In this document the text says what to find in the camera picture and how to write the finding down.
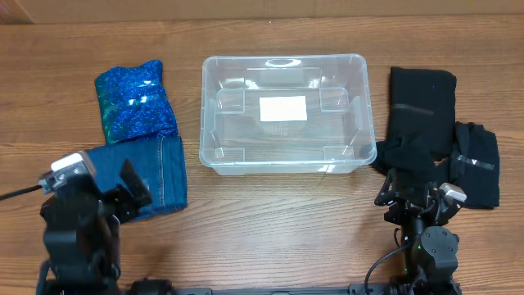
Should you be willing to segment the small black garment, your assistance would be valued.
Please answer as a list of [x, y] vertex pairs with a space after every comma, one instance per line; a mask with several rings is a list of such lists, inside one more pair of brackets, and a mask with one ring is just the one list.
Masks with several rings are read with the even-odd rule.
[[427, 183], [437, 181], [431, 153], [417, 136], [396, 135], [377, 142], [377, 158], [372, 167], [384, 175], [394, 169], [403, 189], [423, 190]]

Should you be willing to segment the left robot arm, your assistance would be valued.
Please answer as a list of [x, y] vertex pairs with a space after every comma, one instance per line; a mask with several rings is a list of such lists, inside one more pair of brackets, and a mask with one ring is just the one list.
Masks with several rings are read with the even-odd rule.
[[38, 294], [118, 294], [119, 227], [151, 203], [151, 192], [131, 161], [124, 161], [121, 183], [101, 192], [89, 160], [81, 159], [42, 175], [49, 199], [40, 215], [46, 223]]

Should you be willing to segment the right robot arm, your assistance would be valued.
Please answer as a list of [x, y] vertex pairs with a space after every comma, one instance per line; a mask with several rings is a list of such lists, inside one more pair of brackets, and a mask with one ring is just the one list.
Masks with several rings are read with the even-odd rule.
[[395, 169], [386, 174], [374, 204], [387, 207], [384, 220], [397, 225], [397, 248], [375, 262], [364, 280], [364, 291], [372, 292], [369, 278], [382, 262], [401, 254], [404, 273], [390, 278], [383, 294], [460, 294], [453, 273], [458, 268], [459, 237], [445, 225], [462, 208], [466, 193], [458, 186], [429, 182], [420, 192], [403, 188]]

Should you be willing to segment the blue denim jeans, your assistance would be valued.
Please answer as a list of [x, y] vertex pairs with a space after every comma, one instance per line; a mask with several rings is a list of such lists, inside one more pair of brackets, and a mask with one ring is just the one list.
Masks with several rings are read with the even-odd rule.
[[95, 183], [102, 192], [122, 184], [119, 176], [130, 160], [151, 192], [151, 204], [140, 209], [139, 220], [181, 211], [187, 206], [187, 173], [180, 137], [147, 138], [96, 147], [87, 151], [94, 164]]

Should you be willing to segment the blue sequin cloth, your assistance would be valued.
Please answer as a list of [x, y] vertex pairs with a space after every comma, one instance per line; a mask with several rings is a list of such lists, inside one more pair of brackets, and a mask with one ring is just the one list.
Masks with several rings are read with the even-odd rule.
[[178, 133], [163, 85], [163, 63], [115, 66], [94, 80], [106, 144]]

